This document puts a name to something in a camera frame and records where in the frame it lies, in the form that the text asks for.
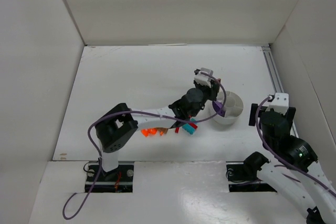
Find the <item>white divided round container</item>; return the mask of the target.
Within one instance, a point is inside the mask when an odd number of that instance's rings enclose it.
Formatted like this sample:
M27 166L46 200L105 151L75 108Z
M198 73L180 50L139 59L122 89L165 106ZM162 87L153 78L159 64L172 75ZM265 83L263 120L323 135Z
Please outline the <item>white divided round container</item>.
M224 102L224 93L221 91L217 95L217 100L221 103ZM225 117L221 117L218 115L218 112L216 112L213 109L212 102L210 103L208 110L209 114L213 115L217 113L211 120L210 120L210 126L218 131L225 131L231 128L239 119L241 114L244 110L244 104L240 96L238 96L236 93L231 91L226 91L226 102L224 106L222 107L223 110L226 111Z

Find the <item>purple curved lego piece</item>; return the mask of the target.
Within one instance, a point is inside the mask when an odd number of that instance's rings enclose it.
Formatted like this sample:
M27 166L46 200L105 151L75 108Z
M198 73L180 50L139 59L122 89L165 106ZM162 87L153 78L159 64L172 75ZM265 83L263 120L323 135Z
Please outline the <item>purple curved lego piece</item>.
M226 114L226 111L223 110L223 109L220 109L219 112L218 112L218 115L221 116L221 117L225 117L225 114Z

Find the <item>purple lego block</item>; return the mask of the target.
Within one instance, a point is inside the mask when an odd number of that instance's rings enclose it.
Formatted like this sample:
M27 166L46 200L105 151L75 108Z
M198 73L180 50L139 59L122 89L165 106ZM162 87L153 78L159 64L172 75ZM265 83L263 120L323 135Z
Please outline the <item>purple lego block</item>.
M221 113L223 104L220 101L213 101L212 106L216 112Z

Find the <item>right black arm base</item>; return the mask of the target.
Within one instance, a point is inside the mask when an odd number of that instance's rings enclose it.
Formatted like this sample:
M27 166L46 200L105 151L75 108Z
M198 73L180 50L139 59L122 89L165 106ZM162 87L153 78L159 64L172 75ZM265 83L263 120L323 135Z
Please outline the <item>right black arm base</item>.
M259 152L250 154L244 161L226 162L226 178L230 193L276 192L257 177L261 167L269 160Z

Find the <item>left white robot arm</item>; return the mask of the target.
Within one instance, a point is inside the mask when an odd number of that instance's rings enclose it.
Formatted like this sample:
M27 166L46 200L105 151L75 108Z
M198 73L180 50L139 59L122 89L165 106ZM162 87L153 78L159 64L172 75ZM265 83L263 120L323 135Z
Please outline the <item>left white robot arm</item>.
M172 104L151 110L135 110L126 103L119 103L93 124L99 140L99 165L105 180L119 172L118 152L140 130L175 129L191 123L191 119L205 108L207 101L216 101L224 87L210 77L208 84L194 80L195 87Z

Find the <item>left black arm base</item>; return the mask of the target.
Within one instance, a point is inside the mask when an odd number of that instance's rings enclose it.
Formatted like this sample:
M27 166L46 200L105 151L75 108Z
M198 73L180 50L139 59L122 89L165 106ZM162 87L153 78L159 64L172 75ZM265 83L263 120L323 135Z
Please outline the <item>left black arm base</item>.
M87 193L98 175L92 193L132 193L133 192L133 163L121 163L117 169L105 172L103 169L98 173L97 162L87 162L83 166L86 173L85 192Z

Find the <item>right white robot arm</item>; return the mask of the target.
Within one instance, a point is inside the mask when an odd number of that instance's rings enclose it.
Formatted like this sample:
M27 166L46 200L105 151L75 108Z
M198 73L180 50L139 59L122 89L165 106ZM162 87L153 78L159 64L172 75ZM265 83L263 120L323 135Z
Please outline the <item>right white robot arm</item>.
M295 109L283 112L271 105L253 103L250 126L255 126L263 147L294 176L297 185L259 152L244 160L244 170L252 179L260 179L287 199L307 223L335 223L335 189L324 174L317 154L304 140L291 135Z

